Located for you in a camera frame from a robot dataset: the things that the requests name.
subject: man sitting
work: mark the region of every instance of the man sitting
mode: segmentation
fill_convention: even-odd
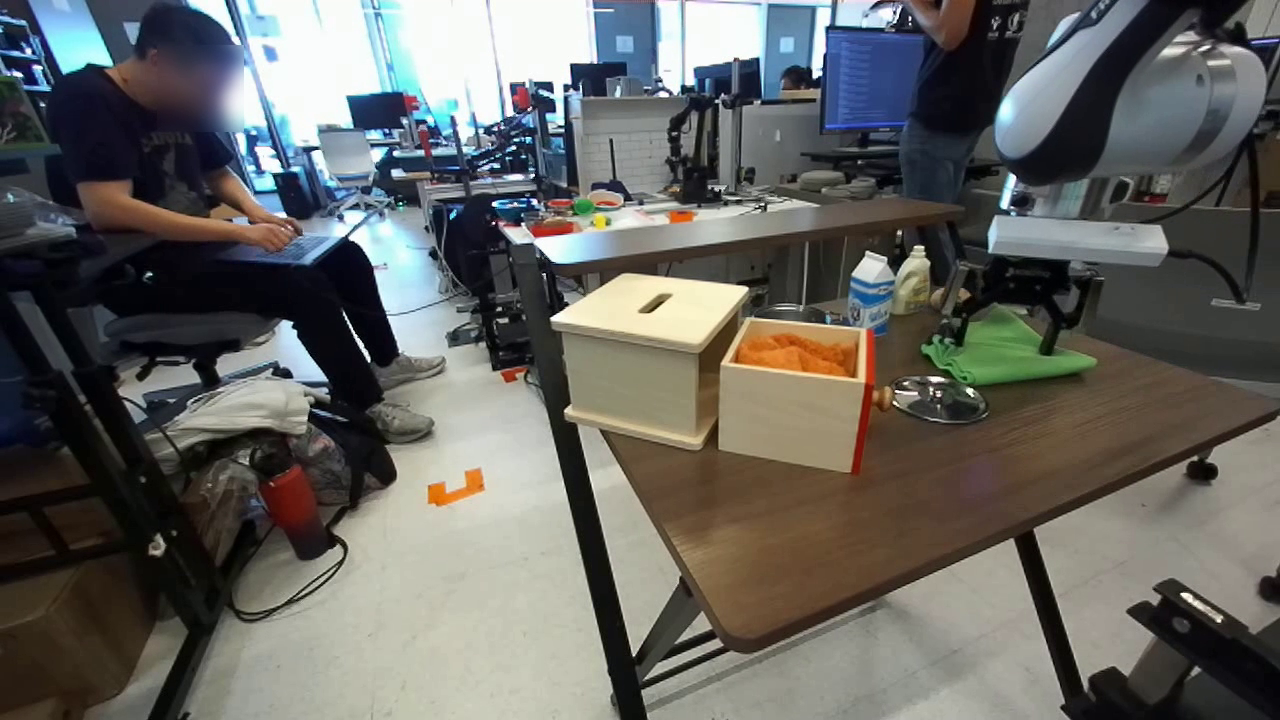
[[[160,240],[104,276],[104,303],[119,317],[163,308],[292,319],[300,345],[329,377],[341,411],[369,416],[383,441],[432,435],[428,416],[389,403],[383,392],[440,377],[446,356],[401,353],[362,245],[341,240],[313,268],[251,263],[251,271],[243,271],[237,263],[208,263],[208,245],[279,251],[300,229],[288,218],[273,218],[242,184],[233,173],[237,155],[217,133],[155,125],[155,112],[200,115],[200,110],[217,112],[222,100],[233,100],[223,92],[227,82],[222,76],[227,68],[217,68],[217,55],[155,55],[155,37],[163,33],[223,29],[187,5],[154,5],[139,20],[132,60],[67,73],[49,104],[49,129],[64,149],[64,168],[87,225],[104,238],[130,234]],[[187,92],[160,92],[155,68],[167,76],[177,68],[187,73]],[[237,209],[243,225],[211,218],[217,206]]]

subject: person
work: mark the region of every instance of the person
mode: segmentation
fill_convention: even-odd
[[[809,82],[809,73],[801,64],[788,64],[785,76],[780,76],[785,92],[801,92],[805,82]]]
[[[300,225],[273,218],[233,173],[237,151],[217,133],[163,133],[160,110],[173,104],[155,84],[155,68],[173,73],[200,52],[155,60],[163,33],[223,33],[187,5],[154,5],[139,20],[136,48],[123,64],[87,64],[67,73],[49,100],[49,129],[64,151],[83,221],[112,238],[154,238],[155,245],[130,258],[99,282],[99,300],[119,312],[251,312],[292,319],[300,345],[329,377],[338,411],[369,416],[383,441],[432,435],[432,416],[396,410],[389,390],[446,371],[446,356],[404,356],[377,293],[372,263],[362,245],[341,240],[324,260],[300,263],[208,263],[208,245],[251,245],[279,251]],[[217,73],[187,73],[182,110],[217,110]]]
[[[906,5],[925,33],[917,100],[901,137],[901,193],[911,200],[965,206],[974,149],[995,115],[991,0],[885,5]],[[925,249],[933,283],[945,287],[957,268],[957,240],[927,234]]]

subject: wooden table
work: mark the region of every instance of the wooden table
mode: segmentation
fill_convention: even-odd
[[[947,221],[957,221],[957,209],[945,206],[869,200],[691,229],[580,234],[515,249],[545,410],[613,700],[624,720],[648,716],[648,683],[715,653],[654,678],[666,662],[715,635],[741,653],[775,643],[1000,539],[1018,539],[1064,690],[1064,713],[1084,716],[1089,694],[1034,529],[1272,421],[1280,411],[1272,399],[1071,336],[1067,345],[1102,356],[1096,377],[1000,390],[988,396],[995,416],[978,429],[876,416],[859,481],[613,435],[621,468],[683,576],[638,653],[618,602],[580,433],[566,421],[567,381],[560,336],[547,330],[545,260],[552,268],[654,263],[743,245],[876,238]],[[887,345],[896,350],[891,371],[925,367],[911,353],[925,333],[927,323],[901,330]],[[702,613],[709,613],[715,635],[683,641]]]
[[[925,319],[901,330],[901,371],[927,371],[911,353],[925,336]],[[628,435],[610,444],[715,635],[762,653],[1280,411],[1270,396],[1102,340],[1067,336],[1067,350],[1102,367],[988,390],[985,424],[876,411],[866,477]]]
[[[933,229],[954,221],[959,221],[957,206],[856,200],[856,206],[822,206],[822,209],[788,209],[788,213],[743,213],[743,218],[709,221],[709,225],[572,234],[572,238],[540,240],[540,251],[556,268],[613,268],[613,263],[657,263],[657,260],[669,263],[669,260],[715,258],[731,249],[885,238],[896,229]]]

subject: table leg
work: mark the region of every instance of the table leg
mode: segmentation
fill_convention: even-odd
[[[809,263],[812,263],[812,245],[805,240],[805,258],[801,258],[801,308],[809,308]]]
[[[598,609],[598,634],[603,643],[613,703],[618,703],[618,716],[644,720],[648,713],[640,696],[640,674],[631,662],[628,621],[624,621],[613,564],[610,564],[588,456],[585,456],[580,433],[566,421],[567,377],[566,377],[560,336],[547,323],[547,282],[540,271],[540,260],[545,258],[531,245],[515,249],[515,283],[519,283],[523,323],[529,323],[545,411],[547,411],[556,456],[560,456],[575,549],[580,549],[591,609]]]
[[[1050,643],[1050,662],[1051,662],[1056,683],[1064,690],[1064,716],[1084,720],[1089,716],[1089,694],[1084,694],[1084,680],[1079,680],[1079,667],[1076,667],[1067,626],[1064,626],[1064,616],[1056,609],[1056,597],[1051,597],[1051,581],[1044,573],[1044,557],[1041,557],[1035,534],[1019,534],[1011,545],[1018,545],[1018,560],[1026,564],[1026,576],[1030,576],[1030,594],[1034,594],[1034,604],[1035,604],[1035,616],[1041,616],[1041,634],[1044,634],[1044,643]]]
[[[638,678],[644,680],[644,690],[725,658],[725,649],[714,649],[714,653],[703,653],[695,662],[683,662],[683,665],[677,665],[677,667],[669,667],[659,678],[648,678],[648,674],[657,674],[659,662],[683,658],[683,653],[715,641],[715,634],[702,634],[702,635],[681,643],[681,635],[690,634],[690,626],[695,616],[702,616],[702,604],[691,602],[690,586],[681,581],[677,594],[669,597],[666,613],[657,616],[654,634],[644,635],[640,653],[638,653]]]
[[[1256,581],[1256,597],[1270,604],[1280,604],[1280,568],[1278,568],[1278,576]]]

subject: green object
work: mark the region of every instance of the green object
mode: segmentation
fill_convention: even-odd
[[[567,209],[572,209],[572,218],[591,218],[598,200],[591,198],[575,198]]]
[[[969,319],[965,350],[927,340],[921,353],[959,385],[1030,385],[1096,367],[1091,356],[1067,350],[1041,356],[1041,333],[1010,308]]]

